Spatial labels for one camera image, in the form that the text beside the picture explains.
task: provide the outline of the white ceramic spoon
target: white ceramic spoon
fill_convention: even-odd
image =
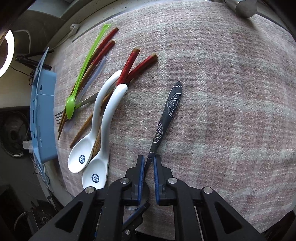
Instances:
[[[83,188],[95,187],[96,189],[104,188],[109,166],[110,153],[110,126],[114,112],[121,101],[124,94],[127,92],[126,84],[120,84],[114,90],[107,107],[105,109],[102,127],[101,127],[101,149],[99,153],[91,160],[82,175]]]
[[[101,106],[104,100],[104,97],[109,90],[109,88],[117,81],[121,74],[121,70],[116,71],[102,86],[96,102],[94,104],[94,113],[91,124],[91,131],[82,138],[70,152],[68,158],[68,168],[70,172],[78,173],[83,170],[90,161],[90,158],[93,153],[94,144],[96,142],[96,137],[99,132],[99,117],[101,113]]]

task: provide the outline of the clear plastic spoon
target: clear plastic spoon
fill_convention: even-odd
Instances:
[[[97,65],[97,67],[94,69],[94,71],[91,73],[91,76],[88,80],[88,82],[86,83],[86,85],[83,87],[83,89],[79,92],[79,94],[76,97],[75,100],[75,109],[76,106],[80,103],[81,98],[83,97],[83,95],[86,93],[87,89],[90,87],[90,85],[93,83],[93,81],[100,75],[100,73],[102,72],[104,66],[106,63],[106,56],[104,56],[102,58],[102,60],[100,61],[100,63]],[[72,126],[74,125],[75,121],[77,119],[77,116],[75,114],[75,111],[73,113],[73,116],[70,120],[65,122],[64,125],[64,132],[69,132],[69,130],[72,128]]]

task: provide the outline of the black knife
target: black knife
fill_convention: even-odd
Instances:
[[[156,151],[174,117],[174,114],[176,113],[176,110],[181,100],[181,96],[182,96],[182,83],[178,81],[175,83],[175,85],[173,86],[173,88],[171,89],[168,95],[168,99],[165,103],[163,113],[157,125],[157,129],[154,134],[152,145],[151,145],[149,155],[144,168],[144,178],[147,174],[147,171],[150,167],[151,162],[154,159]]]

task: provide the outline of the wooden chopstick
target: wooden chopstick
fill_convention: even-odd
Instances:
[[[111,40],[108,42],[108,44],[103,48],[103,50],[99,53],[99,55],[93,60],[92,64],[90,65],[90,67],[87,69],[86,73],[84,74],[81,83],[79,85],[78,91],[77,93],[79,94],[79,92],[81,91],[82,87],[86,85],[87,80],[89,79],[89,75],[91,74],[91,72],[94,70],[94,68],[96,67],[96,65],[102,60],[102,58],[104,57],[104,55],[106,55],[115,45],[115,41]],[[66,107],[64,109],[64,113],[59,125],[59,129],[58,129],[58,140],[61,136],[62,130],[64,128],[66,122]]]
[[[101,127],[99,129],[98,135],[96,137],[96,142],[94,144],[94,150],[93,150],[93,155],[91,158],[94,158],[96,156],[96,154],[98,154],[100,147],[101,147]]]
[[[106,46],[106,44],[113,38],[113,36],[118,32],[118,28],[114,28],[101,42],[101,44],[97,47],[94,54],[91,56],[91,59],[89,60],[88,65],[86,66],[86,69],[90,66],[90,64],[94,61],[95,57],[103,50],[103,48]]]
[[[103,103],[102,103],[102,107],[101,107],[101,113],[104,112],[104,109],[106,108],[106,105],[112,95],[113,91],[110,91],[104,98]],[[86,130],[86,128],[88,127],[88,125],[91,123],[92,121],[92,117],[93,114],[91,114],[87,120],[85,121],[85,123],[83,124],[83,126],[80,128],[80,130],[78,131],[78,133],[76,134],[76,136],[74,137],[72,143],[70,144],[70,148],[72,148],[76,142],[78,141],[79,137],[82,135],[82,133]]]
[[[142,61],[139,65],[137,65],[127,76],[125,84],[129,84],[129,82],[136,78],[137,76],[139,76],[140,74],[142,74],[148,67],[150,67],[153,63],[155,63],[158,59],[158,56],[156,54],[152,54],[150,55],[148,58],[146,58],[144,61]],[[80,138],[80,136],[82,135],[82,133],[86,130],[87,126],[91,123],[92,120],[92,114],[88,117],[88,119],[85,121],[85,123],[83,124],[83,126],[80,128],[80,130],[78,131],[78,133],[76,134],[76,136],[74,137],[70,148],[72,148],[76,142],[78,141],[78,139]]]
[[[128,76],[128,73],[130,72],[139,53],[140,53],[139,49],[137,49],[137,48],[133,49],[130,56],[128,57],[128,60],[126,61],[126,64],[124,65],[124,67],[122,69],[122,72],[117,80],[116,85],[120,85],[125,82],[125,80]]]
[[[103,59],[104,55],[106,55],[113,48],[114,45],[115,45],[115,41],[111,40],[110,42],[108,42],[108,44],[103,48],[103,50],[98,54],[98,56],[90,64],[86,73],[82,77],[81,83],[78,87],[77,95],[82,90],[82,88],[86,85],[87,81],[89,80],[89,76],[91,75],[93,70],[96,68],[97,64]]]

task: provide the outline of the blue gripper pad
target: blue gripper pad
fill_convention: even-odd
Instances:
[[[139,186],[138,186],[138,203],[139,203],[139,205],[141,203],[142,192],[143,192],[144,164],[145,164],[145,158],[142,156],[141,171],[140,171]]]
[[[156,165],[156,157],[153,159],[153,170],[154,170],[154,187],[155,187],[155,198],[156,204],[159,204],[159,182],[158,182],[158,172]]]

